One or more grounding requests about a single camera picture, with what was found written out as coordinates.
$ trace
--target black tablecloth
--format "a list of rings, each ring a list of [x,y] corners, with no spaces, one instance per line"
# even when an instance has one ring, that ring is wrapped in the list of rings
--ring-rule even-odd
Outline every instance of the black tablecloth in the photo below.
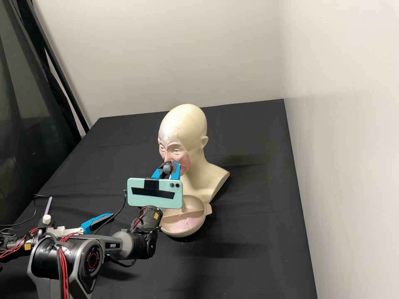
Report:
[[[205,156],[231,173],[211,203],[213,213],[187,238],[160,233],[150,260],[128,269],[104,265],[93,298],[316,298],[283,100],[203,110]],[[54,197],[57,225],[78,227],[120,208],[127,178],[150,176],[162,162],[157,135],[164,115],[95,123],[41,190]],[[37,225],[45,204],[38,200],[38,215],[19,233]],[[102,234],[128,227],[137,214],[125,207]],[[21,257],[3,265],[1,298],[37,298],[27,263]]]

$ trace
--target mannequin nose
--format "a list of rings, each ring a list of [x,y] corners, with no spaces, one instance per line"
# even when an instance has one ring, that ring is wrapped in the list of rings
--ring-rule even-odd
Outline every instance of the mannequin nose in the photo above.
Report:
[[[173,163],[173,162],[174,162],[174,159],[171,158],[171,154],[167,153],[167,154],[165,155],[165,159],[164,159],[163,161],[164,161],[164,162],[166,162],[166,161],[172,161],[172,163]]]

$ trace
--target white knob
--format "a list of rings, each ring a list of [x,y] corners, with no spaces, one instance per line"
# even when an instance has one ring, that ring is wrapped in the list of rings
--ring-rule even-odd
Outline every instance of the white knob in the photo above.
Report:
[[[49,224],[51,222],[51,216],[49,214],[43,216],[43,223]]]

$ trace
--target mannequin ear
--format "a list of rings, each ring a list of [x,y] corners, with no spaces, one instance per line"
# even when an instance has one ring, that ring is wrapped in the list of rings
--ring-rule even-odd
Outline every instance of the mannequin ear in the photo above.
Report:
[[[205,145],[207,145],[208,140],[209,140],[208,136],[202,136],[201,137],[201,148],[204,148]]]

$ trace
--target pink liquid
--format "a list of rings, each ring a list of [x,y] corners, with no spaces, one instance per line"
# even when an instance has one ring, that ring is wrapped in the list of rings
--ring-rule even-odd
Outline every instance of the pink liquid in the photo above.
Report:
[[[196,218],[187,217],[185,219],[181,219],[178,222],[171,225],[170,232],[179,233],[179,232],[189,230],[189,229],[195,227],[196,225],[198,225],[198,223],[200,223],[200,221],[201,221],[201,217],[196,217]]]

